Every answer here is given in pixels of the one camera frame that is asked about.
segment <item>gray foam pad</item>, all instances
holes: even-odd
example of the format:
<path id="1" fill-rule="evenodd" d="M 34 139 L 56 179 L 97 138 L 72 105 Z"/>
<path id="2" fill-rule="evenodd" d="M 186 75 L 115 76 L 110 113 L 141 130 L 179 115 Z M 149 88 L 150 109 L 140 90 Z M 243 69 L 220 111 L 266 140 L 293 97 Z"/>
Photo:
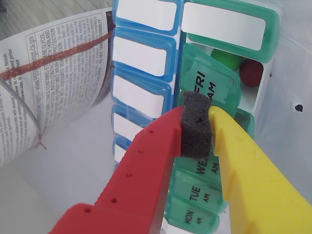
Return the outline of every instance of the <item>gray foam pad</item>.
<path id="1" fill-rule="evenodd" d="M 182 94 L 185 106 L 181 116 L 181 156 L 207 158 L 210 153 L 212 131 L 208 118 L 211 100 L 196 92 Z"/>

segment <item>red ball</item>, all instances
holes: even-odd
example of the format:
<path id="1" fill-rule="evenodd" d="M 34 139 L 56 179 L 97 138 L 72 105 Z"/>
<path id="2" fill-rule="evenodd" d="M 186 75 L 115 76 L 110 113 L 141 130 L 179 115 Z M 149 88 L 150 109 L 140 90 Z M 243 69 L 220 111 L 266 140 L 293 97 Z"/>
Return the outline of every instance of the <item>red ball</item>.
<path id="1" fill-rule="evenodd" d="M 241 81 L 249 87 L 258 87 L 263 74 L 263 66 L 260 62 L 247 59 L 240 65 L 239 75 Z"/>

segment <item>plastic container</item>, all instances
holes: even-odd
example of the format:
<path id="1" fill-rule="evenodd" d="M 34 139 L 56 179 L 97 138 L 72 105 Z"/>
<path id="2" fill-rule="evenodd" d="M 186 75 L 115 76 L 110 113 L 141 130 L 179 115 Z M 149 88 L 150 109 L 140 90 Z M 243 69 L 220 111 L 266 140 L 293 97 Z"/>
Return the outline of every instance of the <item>plastic container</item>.
<path id="1" fill-rule="evenodd" d="M 309 0 L 255 2 L 277 5 L 284 14 L 272 77 L 270 72 L 264 75 L 266 88 L 263 91 L 263 102 L 258 105 L 254 139 L 295 188 L 312 203 L 312 131 L 309 122 L 312 115 L 312 29 L 308 20 L 312 3 Z M 77 4 L 72 6 L 72 9 L 77 8 Z M 76 11 L 65 7 L 61 10 L 70 15 Z M 28 27 L 34 24 L 29 18 L 25 18 L 25 22 L 32 24 Z M 3 31 L 10 32 L 3 27 L 1 30 L 0 35 L 3 35 Z M 255 100 L 257 91 L 249 95 L 250 99 Z M 249 100 L 244 90 L 242 93 L 242 100 Z M 245 103 L 245 107 L 250 110 L 255 105 L 255 101 L 249 106 Z M 303 106 L 302 112 L 295 109 L 298 104 Z M 76 203 L 93 203 L 113 172 L 116 162 L 112 153 L 112 106 L 113 101 L 108 96 L 84 116 L 68 125 L 56 127 L 46 136 L 43 142 L 48 151 L 36 149 L 16 160 L 27 182 L 60 215 Z M 229 234 L 228 213 L 222 214 L 220 220 L 216 233 Z"/>

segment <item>paper page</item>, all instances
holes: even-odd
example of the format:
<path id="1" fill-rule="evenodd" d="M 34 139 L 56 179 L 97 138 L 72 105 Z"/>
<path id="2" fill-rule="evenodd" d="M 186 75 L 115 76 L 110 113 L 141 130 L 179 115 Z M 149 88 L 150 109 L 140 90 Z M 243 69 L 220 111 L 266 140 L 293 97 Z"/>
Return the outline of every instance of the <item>paper page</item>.
<path id="1" fill-rule="evenodd" d="M 111 8 L 60 19 L 0 41 L 0 72 L 104 36 L 109 11 Z M 8 84 L 33 111 L 44 133 L 92 106 L 104 81 L 107 58 L 105 41 L 13 78 Z M 25 110 L 0 87 L 0 167 L 30 148 L 37 135 Z"/>

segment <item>hole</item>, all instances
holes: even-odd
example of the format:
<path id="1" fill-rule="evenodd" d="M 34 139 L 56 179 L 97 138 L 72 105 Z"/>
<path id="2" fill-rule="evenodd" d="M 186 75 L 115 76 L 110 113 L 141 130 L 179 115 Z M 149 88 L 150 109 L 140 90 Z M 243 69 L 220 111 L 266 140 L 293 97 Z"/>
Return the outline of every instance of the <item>hole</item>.
<path id="1" fill-rule="evenodd" d="M 91 208 L 89 208 L 89 207 L 86 207 L 86 208 L 84 208 L 84 210 L 83 210 L 85 213 L 91 213 Z"/>
<path id="2" fill-rule="evenodd" d="M 294 108 L 296 109 L 296 111 L 303 112 L 303 105 L 296 105 Z"/>

